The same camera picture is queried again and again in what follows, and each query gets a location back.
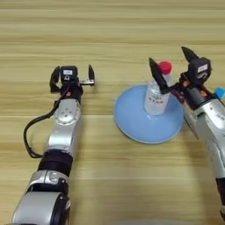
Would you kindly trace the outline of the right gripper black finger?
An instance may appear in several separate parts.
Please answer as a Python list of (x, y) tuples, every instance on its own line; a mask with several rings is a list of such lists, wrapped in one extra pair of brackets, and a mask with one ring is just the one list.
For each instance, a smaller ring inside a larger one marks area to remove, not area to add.
[(149, 66), (150, 66), (151, 74), (153, 78), (155, 79), (157, 85), (159, 86), (160, 92), (162, 94), (168, 93), (170, 90), (169, 90), (168, 84), (163, 78), (163, 73), (160, 70), (159, 65), (151, 57), (149, 57)]
[(190, 48), (182, 46), (181, 49), (188, 62), (199, 58)]

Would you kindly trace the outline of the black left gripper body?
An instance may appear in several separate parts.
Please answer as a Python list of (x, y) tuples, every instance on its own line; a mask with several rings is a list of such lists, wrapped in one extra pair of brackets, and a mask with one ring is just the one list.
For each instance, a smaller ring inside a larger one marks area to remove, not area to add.
[(81, 102), (81, 97), (83, 95), (83, 87), (84, 86), (94, 86), (94, 80), (81, 80), (78, 82), (66, 82), (62, 85), (60, 89), (61, 99), (72, 98)]

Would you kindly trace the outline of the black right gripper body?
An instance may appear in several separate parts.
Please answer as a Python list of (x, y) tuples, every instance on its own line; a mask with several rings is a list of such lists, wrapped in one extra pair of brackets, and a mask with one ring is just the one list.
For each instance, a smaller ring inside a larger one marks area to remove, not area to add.
[(210, 92), (202, 83), (195, 83), (187, 76), (186, 72), (180, 74), (180, 78), (175, 84), (168, 84), (169, 92), (178, 101), (187, 103), (192, 110), (196, 110), (210, 100), (216, 99), (216, 96)]

